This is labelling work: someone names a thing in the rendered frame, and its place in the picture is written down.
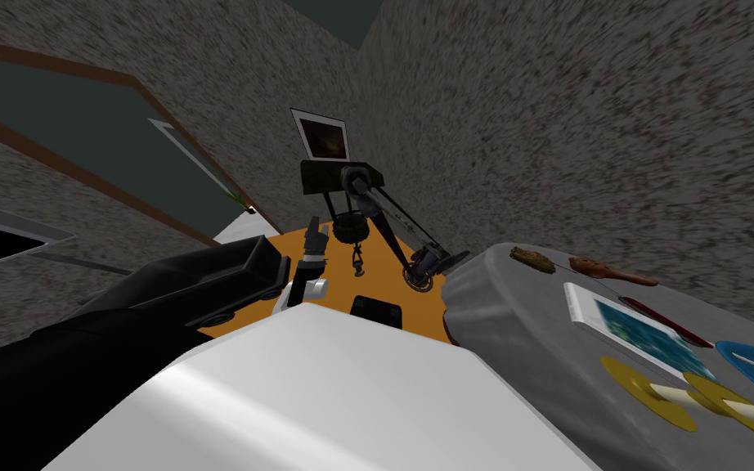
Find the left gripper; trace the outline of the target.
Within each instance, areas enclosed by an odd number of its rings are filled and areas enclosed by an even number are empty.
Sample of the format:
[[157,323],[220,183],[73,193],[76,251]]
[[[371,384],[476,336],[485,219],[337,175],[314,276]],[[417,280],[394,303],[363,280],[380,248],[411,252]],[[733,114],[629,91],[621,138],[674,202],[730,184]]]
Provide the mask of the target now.
[[325,250],[329,237],[321,231],[320,218],[312,216],[305,233],[304,262],[320,262],[325,259]]

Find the dark round object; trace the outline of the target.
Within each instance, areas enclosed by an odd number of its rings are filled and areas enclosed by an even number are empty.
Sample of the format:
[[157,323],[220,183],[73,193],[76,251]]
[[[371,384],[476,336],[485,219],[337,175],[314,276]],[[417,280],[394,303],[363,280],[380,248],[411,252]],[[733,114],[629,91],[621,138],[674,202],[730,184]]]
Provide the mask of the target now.
[[362,213],[347,212],[336,216],[332,231],[335,239],[343,244],[358,244],[366,240],[370,227]]

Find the orange desk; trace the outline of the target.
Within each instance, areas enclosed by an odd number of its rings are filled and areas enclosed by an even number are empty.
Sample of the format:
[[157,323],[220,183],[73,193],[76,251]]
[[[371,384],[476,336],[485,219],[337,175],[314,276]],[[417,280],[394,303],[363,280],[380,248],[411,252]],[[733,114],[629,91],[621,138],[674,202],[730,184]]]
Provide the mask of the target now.
[[[303,257],[305,231],[306,228],[302,228],[268,239],[281,255],[291,257],[291,279],[297,261]],[[328,279],[329,288],[324,298],[310,299],[306,303],[345,313],[350,312],[357,295],[395,303],[402,309],[402,328],[405,331],[444,343],[451,342],[443,326],[446,307],[441,298],[441,288],[446,281],[444,275],[434,277],[433,289],[428,293],[411,289],[402,278],[401,264],[370,223],[370,236],[361,244],[365,274],[356,277],[352,266],[352,246],[339,243],[332,234],[329,237],[325,250],[327,265],[322,276]],[[243,328],[270,316],[276,300],[259,300],[237,311],[231,321],[200,331],[216,338]]]

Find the white framed dark picture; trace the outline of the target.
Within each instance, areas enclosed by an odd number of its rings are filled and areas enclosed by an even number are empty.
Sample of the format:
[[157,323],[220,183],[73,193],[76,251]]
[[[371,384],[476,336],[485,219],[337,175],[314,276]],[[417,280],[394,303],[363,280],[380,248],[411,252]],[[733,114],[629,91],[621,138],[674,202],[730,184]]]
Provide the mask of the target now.
[[307,159],[321,162],[349,162],[346,123],[319,114],[291,108]]

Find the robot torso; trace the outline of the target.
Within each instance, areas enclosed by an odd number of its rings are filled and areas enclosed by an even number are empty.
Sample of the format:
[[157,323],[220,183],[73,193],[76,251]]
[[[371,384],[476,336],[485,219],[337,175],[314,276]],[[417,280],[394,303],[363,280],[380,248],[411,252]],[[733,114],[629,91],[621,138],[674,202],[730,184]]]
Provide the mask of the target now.
[[313,303],[148,379],[43,471],[601,471],[473,352]]

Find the brown bread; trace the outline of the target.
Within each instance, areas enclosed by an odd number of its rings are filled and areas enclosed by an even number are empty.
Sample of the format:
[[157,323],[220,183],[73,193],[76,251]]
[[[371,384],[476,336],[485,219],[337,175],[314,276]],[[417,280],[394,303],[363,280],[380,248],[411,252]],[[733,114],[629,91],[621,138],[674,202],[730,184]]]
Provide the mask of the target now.
[[541,252],[515,246],[510,250],[509,256],[513,260],[545,274],[554,274],[556,272],[556,265]]

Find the grey table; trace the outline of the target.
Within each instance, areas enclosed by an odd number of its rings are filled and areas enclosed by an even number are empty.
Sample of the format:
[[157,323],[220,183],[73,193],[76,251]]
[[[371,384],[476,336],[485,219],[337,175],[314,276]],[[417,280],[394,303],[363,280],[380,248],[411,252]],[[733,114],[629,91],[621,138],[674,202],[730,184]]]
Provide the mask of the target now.
[[571,322],[563,285],[611,300],[642,302],[698,336],[754,345],[754,321],[669,289],[619,280],[598,282],[568,270],[568,255],[543,254],[553,274],[510,257],[495,244],[455,269],[442,288],[451,337],[481,357],[602,471],[754,471],[754,432],[732,419],[693,410],[698,429],[663,421],[628,394],[601,365],[613,357],[656,384],[680,381]]

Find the dark green door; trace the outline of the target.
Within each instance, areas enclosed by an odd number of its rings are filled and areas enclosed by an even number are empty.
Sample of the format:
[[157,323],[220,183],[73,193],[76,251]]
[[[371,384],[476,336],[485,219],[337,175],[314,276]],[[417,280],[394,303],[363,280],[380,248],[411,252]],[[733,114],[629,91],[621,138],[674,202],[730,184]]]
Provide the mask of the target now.
[[0,44],[0,143],[204,244],[278,233],[130,74]]

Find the brown wooden spoon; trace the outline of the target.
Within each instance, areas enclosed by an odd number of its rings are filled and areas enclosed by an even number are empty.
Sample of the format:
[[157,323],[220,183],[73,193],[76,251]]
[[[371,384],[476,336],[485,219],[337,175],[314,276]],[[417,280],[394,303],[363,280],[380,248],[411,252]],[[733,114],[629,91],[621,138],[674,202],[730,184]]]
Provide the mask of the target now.
[[622,271],[591,258],[570,257],[568,259],[568,266],[573,271],[596,280],[623,280],[635,285],[647,285],[648,287],[654,287],[659,284],[658,281],[653,278]]

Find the red knife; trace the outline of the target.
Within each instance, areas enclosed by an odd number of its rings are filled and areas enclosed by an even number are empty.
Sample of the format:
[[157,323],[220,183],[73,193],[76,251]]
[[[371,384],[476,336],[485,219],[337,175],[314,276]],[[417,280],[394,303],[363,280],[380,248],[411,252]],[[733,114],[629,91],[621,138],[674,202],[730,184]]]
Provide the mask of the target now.
[[649,317],[651,319],[654,319],[655,321],[659,322],[660,324],[662,324],[662,325],[664,325],[664,326],[672,329],[686,343],[694,345],[697,348],[714,348],[714,343],[711,343],[711,342],[709,342],[709,341],[707,341],[707,340],[705,340],[705,339],[697,336],[696,334],[694,334],[690,330],[687,330],[686,328],[684,328],[682,325],[679,325],[679,324],[671,321],[671,319],[663,316],[662,314],[659,314],[658,312],[654,311],[653,309],[651,309],[650,307],[644,305],[643,303],[638,302],[637,300],[635,300],[633,298],[625,297],[625,296],[620,296],[618,299],[623,304],[625,304],[626,306],[630,307],[631,309],[633,309],[633,310],[635,310],[635,311],[637,311],[637,312],[639,312],[639,313],[641,313],[641,314],[643,314],[643,315],[645,315],[645,316],[647,316],[647,317]]

